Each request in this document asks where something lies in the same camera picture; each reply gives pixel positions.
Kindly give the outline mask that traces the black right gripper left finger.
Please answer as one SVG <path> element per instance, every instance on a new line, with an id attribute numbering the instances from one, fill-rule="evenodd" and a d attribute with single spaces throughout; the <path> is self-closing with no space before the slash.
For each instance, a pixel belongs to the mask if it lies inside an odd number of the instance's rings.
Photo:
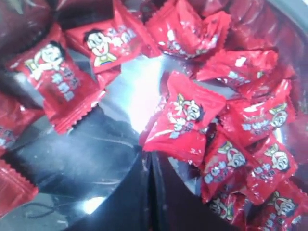
<path id="1" fill-rule="evenodd" d="M 67 231 L 150 231 L 152 164 L 149 153 L 134 147 L 136 159 L 114 192 Z"/>

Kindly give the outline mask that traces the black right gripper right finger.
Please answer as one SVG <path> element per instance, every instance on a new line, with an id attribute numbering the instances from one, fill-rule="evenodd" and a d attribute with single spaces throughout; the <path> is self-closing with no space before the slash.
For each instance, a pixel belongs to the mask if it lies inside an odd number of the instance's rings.
<path id="1" fill-rule="evenodd" d="M 151 153 L 153 231 L 237 231 L 190 192 L 166 156 Z"/>

